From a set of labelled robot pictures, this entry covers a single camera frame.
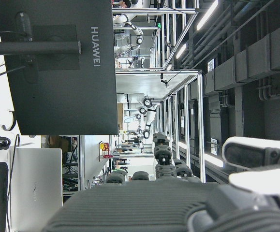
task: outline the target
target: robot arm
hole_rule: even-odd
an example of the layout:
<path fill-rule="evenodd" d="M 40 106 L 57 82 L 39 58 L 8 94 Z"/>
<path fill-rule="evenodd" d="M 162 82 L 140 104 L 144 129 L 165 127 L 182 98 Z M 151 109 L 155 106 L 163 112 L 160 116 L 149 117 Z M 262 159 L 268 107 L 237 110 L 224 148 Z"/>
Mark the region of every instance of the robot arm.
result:
<path fill-rule="evenodd" d="M 124 24 L 127 23 L 135 32 L 136 34 L 136 43 L 130 44 L 130 45 L 125 45 L 122 47 L 115 46 L 114 47 L 114 53 L 126 53 L 132 50 L 137 50 L 139 49 L 141 43 L 143 42 L 143 32 L 139 27 L 137 27 L 135 24 L 133 24 L 130 19 L 125 15 L 122 14 L 120 17 L 118 17 L 118 21 L 123 22 Z"/>

